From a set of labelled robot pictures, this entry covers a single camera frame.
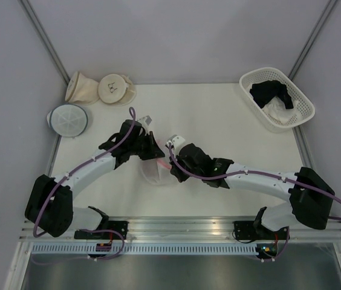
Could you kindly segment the pink-trimmed mesh laundry bag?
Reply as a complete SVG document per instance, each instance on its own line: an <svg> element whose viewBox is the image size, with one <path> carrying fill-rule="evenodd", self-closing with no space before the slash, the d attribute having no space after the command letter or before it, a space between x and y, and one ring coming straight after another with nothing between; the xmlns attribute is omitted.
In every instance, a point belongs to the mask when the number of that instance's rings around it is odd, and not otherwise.
<svg viewBox="0 0 341 290"><path fill-rule="evenodd" d="M177 183L176 177L171 174L171 164L165 142L156 139L165 157L140 161L140 171L144 179L152 185L172 185Z"/></svg>

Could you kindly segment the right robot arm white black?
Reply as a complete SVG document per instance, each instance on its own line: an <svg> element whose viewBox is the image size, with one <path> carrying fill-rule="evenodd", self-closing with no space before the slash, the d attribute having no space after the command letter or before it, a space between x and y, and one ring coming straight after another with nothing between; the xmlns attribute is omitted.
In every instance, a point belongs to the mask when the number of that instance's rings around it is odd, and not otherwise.
<svg viewBox="0 0 341 290"><path fill-rule="evenodd" d="M233 160L211 158L193 143L170 149L170 172L178 182L194 177L213 188L250 190L282 200L280 205L258 211L253 221L257 237L266 239L296 224L314 230L326 229L335 193L313 169L263 172Z"/></svg>

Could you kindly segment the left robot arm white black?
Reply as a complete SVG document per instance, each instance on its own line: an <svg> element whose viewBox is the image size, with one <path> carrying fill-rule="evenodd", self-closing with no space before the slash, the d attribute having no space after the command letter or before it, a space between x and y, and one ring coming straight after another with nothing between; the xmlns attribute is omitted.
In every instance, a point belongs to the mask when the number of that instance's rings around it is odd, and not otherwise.
<svg viewBox="0 0 341 290"><path fill-rule="evenodd" d="M95 239L103 239L109 232L106 213L89 206L75 208L74 198L98 178L116 170L131 156L141 160L164 157L151 130L152 119L145 116L137 121L125 120L119 132L101 144L96 153L68 173L35 180L25 218L34 223L34 229L59 237L72 228L88 232Z"/></svg>

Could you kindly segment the beige laundry bag bra logo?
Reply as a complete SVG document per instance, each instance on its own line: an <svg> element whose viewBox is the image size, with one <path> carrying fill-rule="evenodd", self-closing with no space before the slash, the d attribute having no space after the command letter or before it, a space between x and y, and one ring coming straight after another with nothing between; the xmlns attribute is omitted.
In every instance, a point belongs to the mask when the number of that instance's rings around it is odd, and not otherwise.
<svg viewBox="0 0 341 290"><path fill-rule="evenodd" d="M128 105L137 94L135 85L123 74L105 76L99 82L97 92L100 100L111 106Z"/></svg>

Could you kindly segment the grey-trimmed mesh laundry bag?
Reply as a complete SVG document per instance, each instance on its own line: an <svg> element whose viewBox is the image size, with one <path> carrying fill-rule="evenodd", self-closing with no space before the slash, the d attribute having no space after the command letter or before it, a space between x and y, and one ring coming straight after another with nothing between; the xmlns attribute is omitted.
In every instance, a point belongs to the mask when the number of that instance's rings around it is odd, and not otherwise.
<svg viewBox="0 0 341 290"><path fill-rule="evenodd" d="M87 111L74 104L64 104L54 108L47 114L46 119L49 128L65 138L82 135L90 123Z"/></svg>

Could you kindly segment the beige laundry bag left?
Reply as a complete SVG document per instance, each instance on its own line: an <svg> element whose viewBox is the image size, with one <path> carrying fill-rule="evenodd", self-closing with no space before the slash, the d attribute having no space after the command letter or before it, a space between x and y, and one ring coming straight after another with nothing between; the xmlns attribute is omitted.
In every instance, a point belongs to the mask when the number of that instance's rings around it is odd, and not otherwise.
<svg viewBox="0 0 341 290"><path fill-rule="evenodd" d="M76 71L68 84L65 101L77 105L91 105L99 100L99 83Z"/></svg>

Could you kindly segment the black garment in basket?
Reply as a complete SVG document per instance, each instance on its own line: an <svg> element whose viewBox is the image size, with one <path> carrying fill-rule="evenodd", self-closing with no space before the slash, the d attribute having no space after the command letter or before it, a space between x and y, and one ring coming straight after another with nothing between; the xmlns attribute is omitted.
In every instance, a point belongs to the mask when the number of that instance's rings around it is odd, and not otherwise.
<svg viewBox="0 0 341 290"><path fill-rule="evenodd" d="M287 86L278 80L269 80L252 84L249 93L254 102L263 109L271 100L277 97L284 103L285 109L293 109L294 104L288 93Z"/></svg>

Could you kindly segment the white garment in basket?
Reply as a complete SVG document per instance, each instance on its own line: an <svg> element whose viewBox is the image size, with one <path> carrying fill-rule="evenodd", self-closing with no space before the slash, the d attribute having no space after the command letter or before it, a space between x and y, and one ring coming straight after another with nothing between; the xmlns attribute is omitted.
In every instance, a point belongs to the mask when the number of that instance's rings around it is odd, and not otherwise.
<svg viewBox="0 0 341 290"><path fill-rule="evenodd" d="M303 117L298 109L299 102L297 100L293 100L292 103L293 109L287 109L282 100L274 97L262 108L262 110L282 125L293 124L297 121L302 121Z"/></svg>

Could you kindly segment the white perforated plastic basket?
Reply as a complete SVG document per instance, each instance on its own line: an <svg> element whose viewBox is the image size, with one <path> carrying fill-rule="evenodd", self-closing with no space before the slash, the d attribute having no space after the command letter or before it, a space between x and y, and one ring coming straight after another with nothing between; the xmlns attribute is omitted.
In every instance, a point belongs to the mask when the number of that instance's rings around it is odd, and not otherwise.
<svg viewBox="0 0 341 290"><path fill-rule="evenodd" d="M315 107L280 70L259 68L239 80L241 97L257 119L271 132L281 133L306 123Z"/></svg>

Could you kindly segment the aluminium mounting rail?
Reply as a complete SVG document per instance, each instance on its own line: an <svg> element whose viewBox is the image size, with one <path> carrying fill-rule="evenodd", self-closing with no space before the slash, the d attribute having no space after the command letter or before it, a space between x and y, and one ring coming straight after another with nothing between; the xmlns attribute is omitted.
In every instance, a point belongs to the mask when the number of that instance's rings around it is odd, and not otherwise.
<svg viewBox="0 0 341 290"><path fill-rule="evenodd" d="M234 221L250 216L224 217L111 217L128 223L129 242L229 242ZM341 242L341 222L331 221L324 230L296 224L290 227L291 243Z"/></svg>

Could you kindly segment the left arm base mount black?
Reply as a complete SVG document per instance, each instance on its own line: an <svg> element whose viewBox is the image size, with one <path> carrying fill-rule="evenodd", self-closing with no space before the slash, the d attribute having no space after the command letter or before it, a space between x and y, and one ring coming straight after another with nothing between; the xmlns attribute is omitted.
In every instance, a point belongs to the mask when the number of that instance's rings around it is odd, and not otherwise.
<svg viewBox="0 0 341 290"><path fill-rule="evenodd" d="M97 230L77 230L75 240L122 240L128 233L128 221L109 221L105 228Z"/></svg>

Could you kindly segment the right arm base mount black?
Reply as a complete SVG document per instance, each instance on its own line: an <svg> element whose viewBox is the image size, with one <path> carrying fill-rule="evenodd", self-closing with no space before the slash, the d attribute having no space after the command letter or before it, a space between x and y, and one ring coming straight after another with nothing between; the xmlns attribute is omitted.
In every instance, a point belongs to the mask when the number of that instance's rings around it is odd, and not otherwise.
<svg viewBox="0 0 341 290"><path fill-rule="evenodd" d="M281 228L278 231L271 231L265 228L256 229L253 221L234 221L232 236L241 243L252 243L259 240L275 241L285 240L288 230Z"/></svg>

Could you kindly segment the left aluminium frame post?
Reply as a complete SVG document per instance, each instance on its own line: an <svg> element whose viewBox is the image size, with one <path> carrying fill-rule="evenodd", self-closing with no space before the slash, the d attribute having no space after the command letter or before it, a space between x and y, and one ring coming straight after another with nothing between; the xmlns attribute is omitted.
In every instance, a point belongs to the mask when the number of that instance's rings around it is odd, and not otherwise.
<svg viewBox="0 0 341 290"><path fill-rule="evenodd" d="M40 39L45 51L49 55L52 64L56 68L58 74L61 76L64 83L67 85L70 81L70 77L57 53L54 48L52 41L50 40L45 28L39 19L36 10L33 8L31 2L29 0L19 0L19 5L22 7L26 17L28 18L31 26L36 32L36 35Z"/></svg>

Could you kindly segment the aluminium frame post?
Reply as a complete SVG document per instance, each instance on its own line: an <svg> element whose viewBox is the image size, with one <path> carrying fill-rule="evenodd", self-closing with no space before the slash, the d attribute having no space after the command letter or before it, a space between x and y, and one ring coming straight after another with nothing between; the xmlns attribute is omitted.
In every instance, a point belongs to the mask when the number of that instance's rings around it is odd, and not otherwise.
<svg viewBox="0 0 341 290"><path fill-rule="evenodd" d="M58 74L61 76L64 83L67 85L70 81L70 77L57 53L54 48L52 41L50 40L45 28L39 19L36 10L33 8L31 2L29 0L19 0L19 5L22 7L26 17L28 18L31 26L36 32L36 35L40 39L45 51L49 55L52 64L56 68Z"/></svg>
<svg viewBox="0 0 341 290"><path fill-rule="evenodd" d="M320 36L322 30L326 26L326 23L328 22L329 18L333 14L334 10L336 9L337 5L339 3L339 0L328 0L325 7L323 8L320 16L318 17L316 23L314 24L310 35L306 39L296 61L294 62L294 65L292 69L290 70L290 73L288 75L288 78L290 80L294 80L296 75L298 74L302 64L304 63L305 59L309 55L312 47L314 46L315 42L317 41L317 38Z"/></svg>

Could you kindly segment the right aluminium frame post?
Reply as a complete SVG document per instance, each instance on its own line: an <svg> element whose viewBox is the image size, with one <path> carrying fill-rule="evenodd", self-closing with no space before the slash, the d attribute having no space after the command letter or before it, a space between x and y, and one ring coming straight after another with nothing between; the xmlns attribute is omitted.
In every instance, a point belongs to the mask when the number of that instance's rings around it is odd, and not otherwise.
<svg viewBox="0 0 341 290"><path fill-rule="evenodd" d="M326 23L328 22L329 18L333 14L334 10L336 9L337 5L339 3L339 0L328 0L325 7L323 8L320 16L318 17L316 23L314 24L310 35L306 39L296 61L294 62L294 65L292 69L290 70L290 73L288 75L288 78L290 80L294 80L296 75L298 74L302 64L304 63L305 59L309 55L312 47L314 46L315 42L317 41L317 38L320 36L322 30L326 26Z"/></svg>

